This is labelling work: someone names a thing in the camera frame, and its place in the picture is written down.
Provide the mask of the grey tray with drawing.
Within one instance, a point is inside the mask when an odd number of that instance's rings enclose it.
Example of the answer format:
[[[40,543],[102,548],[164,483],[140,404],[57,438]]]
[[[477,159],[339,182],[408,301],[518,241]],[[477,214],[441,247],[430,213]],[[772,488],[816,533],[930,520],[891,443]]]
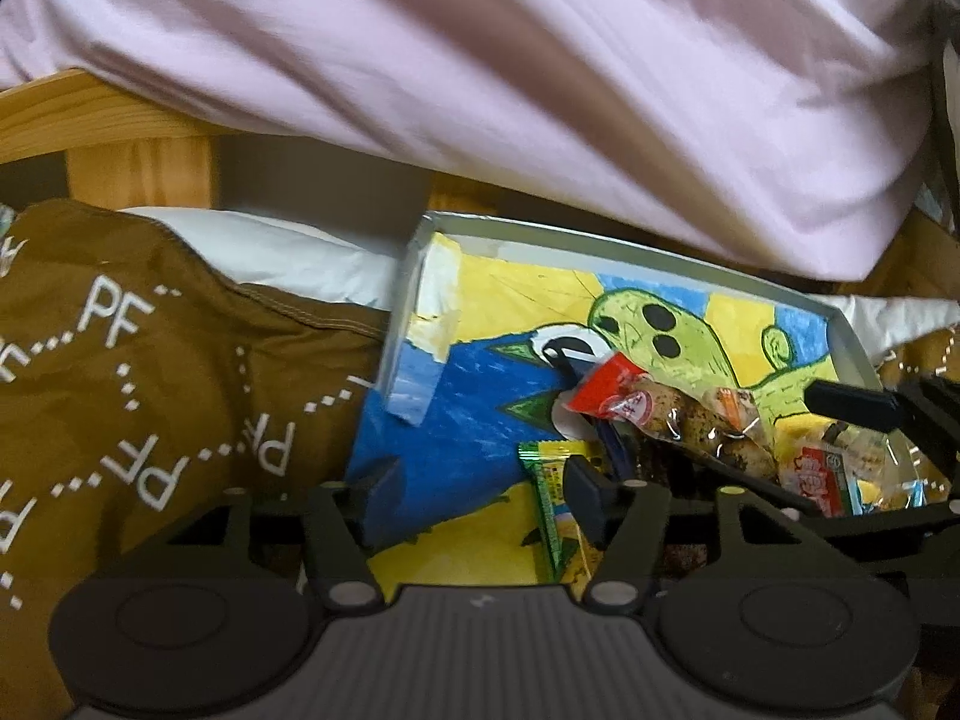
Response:
[[[677,259],[589,257],[416,236],[348,473],[392,461],[364,525],[377,577],[562,582],[599,561],[574,522],[575,455],[693,497],[726,472],[825,517],[923,505],[900,439],[812,415],[814,380],[866,383],[866,351],[831,305],[769,284],[724,289]]]

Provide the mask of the clear nut snack packet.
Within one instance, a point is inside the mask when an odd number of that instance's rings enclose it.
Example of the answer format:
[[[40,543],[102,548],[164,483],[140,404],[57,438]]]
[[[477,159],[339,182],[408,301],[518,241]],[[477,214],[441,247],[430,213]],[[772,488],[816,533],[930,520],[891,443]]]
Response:
[[[651,439],[679,444],[688,452],[719,460],[737,472],[765,481],[773,481],[778,474],[778,465],[768,450],[708,406],[665,383],[638,380],[613,406],[613,413]]]

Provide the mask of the wooden bed frame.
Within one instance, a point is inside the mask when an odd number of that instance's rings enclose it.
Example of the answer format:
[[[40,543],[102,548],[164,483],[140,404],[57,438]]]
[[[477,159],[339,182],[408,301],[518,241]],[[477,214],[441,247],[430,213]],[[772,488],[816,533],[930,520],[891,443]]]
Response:
[[[60,154],[70,197],[109,210],[210,210],[218,203],[218,140],[228,133],[83,70],[2,93],[3,163]]]

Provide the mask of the brown printed cloth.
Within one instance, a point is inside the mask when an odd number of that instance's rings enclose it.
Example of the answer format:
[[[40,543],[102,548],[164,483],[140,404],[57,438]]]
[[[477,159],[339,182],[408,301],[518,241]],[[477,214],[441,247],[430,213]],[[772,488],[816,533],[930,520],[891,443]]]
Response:
[[[57,601],[229,488],[343,472],[392,265],[231,211],[49,200],[2,238],[2,712],[59,718]]]

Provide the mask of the pink bed sheet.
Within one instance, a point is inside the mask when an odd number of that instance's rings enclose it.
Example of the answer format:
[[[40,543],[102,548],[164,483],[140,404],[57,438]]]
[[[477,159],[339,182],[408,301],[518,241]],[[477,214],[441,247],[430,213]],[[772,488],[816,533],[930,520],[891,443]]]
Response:
[[[245,132],[859,280],[923,182],[958,0],[3,0],[2,82],[79,68]]]

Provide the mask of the yellow purple snack packet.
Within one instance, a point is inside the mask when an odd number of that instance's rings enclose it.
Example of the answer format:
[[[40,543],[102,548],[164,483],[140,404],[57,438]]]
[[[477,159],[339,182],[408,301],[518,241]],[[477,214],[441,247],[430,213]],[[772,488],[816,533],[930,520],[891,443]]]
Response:
[[[608,472],[610,463],[595,440],[533,440],[519,445],[517,455],[537,494],[548,580],[581,596],[602,553],[590,546],[566,502],[565,466],[571,457],[583,457]]]

